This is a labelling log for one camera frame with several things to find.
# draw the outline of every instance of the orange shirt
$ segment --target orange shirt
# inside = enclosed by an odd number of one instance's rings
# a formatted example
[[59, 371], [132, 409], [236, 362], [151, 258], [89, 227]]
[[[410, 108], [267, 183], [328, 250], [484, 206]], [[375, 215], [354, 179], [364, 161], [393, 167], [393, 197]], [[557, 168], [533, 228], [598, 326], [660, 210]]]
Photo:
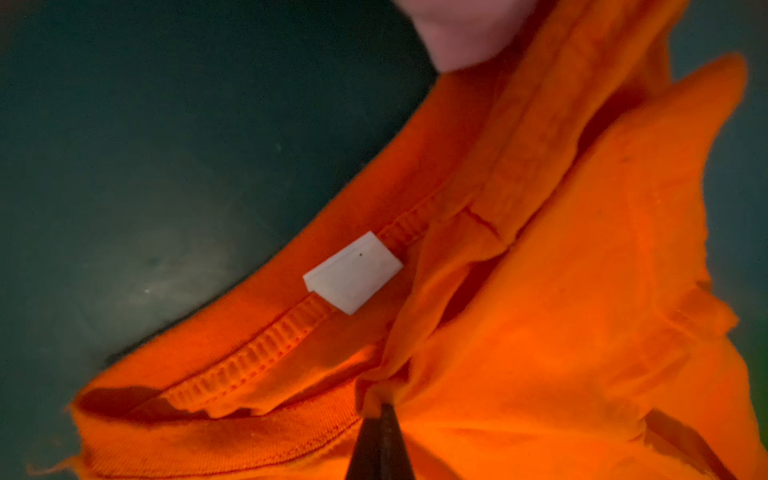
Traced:
[[[396, 406], [417, 478], [768, 478], [701, 174], [745, 66], [679, 83], [681, 0], [562, 0], [441, 76], [267, 265], [93, 380], [81, 478], [342, 478]], [[354, 315], [302, 275], [366, 231], [404, 268]]]

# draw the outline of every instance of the orange garment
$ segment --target orange garment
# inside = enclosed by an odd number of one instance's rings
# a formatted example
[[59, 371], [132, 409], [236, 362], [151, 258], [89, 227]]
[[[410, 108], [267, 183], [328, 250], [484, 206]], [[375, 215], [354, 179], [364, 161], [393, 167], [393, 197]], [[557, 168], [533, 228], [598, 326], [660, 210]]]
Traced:
[[[81, 478], [343, 478], [396, 406], [418, 478], [768, 478], [701, 174], [745, 82], [677, 84], [681, 0], [562, 0], [441, 76], [266, 266], [91, 382]], [[404, 268], [354, 315], [302, 275], [366, 231]]]

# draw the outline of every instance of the dark green surface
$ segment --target dark green surface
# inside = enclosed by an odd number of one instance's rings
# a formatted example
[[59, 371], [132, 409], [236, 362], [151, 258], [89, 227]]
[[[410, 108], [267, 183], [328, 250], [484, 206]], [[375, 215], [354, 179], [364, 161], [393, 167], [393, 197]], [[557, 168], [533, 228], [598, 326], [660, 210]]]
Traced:
[[[768, 419], [758, 28], [768, 22], [748, 8], [694, 2], [673, 50], [681, 73], [733, 49], [752, 63], [705, 187], [715, 287], [743, 319], [733, 339]], [[0, 476], [10, 480], [74, 453], [64, 411], [74, 393], [110, 356], [278, 251], [394, 135], [434, 75], [383, 0], [51, 2], [0, 48]]]

